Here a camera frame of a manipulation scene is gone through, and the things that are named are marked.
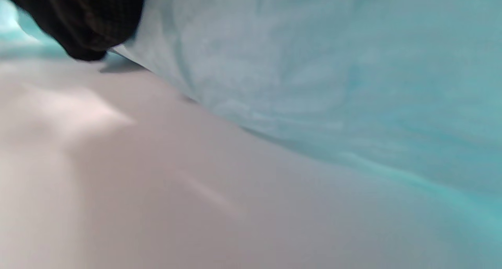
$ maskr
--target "crumpled fabric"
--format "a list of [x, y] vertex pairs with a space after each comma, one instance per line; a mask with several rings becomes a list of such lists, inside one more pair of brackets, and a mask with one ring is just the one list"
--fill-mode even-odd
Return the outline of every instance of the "crumpled fabric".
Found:
[[116, 50], [295, 151], [502, 194], [502, 0], [147, 0]]

